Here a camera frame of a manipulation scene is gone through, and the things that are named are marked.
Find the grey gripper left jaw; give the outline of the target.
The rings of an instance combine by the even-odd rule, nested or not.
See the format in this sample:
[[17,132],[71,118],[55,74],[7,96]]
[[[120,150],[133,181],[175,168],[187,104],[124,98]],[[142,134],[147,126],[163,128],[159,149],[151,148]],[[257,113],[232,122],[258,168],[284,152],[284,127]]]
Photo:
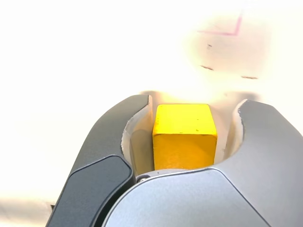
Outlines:
[[47,222],[99,227],[136,177],[154,170],[152,97],[134,95],[103,114],[87,135]]

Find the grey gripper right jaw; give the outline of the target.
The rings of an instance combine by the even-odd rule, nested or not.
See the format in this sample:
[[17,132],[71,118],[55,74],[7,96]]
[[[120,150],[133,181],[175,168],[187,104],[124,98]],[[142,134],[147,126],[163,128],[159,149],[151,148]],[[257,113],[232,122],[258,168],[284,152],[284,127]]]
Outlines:
[[236,107],[238,150],[214,166],[149,178],[129,189],[105,227],[300,227],[303,137],[273,106]]

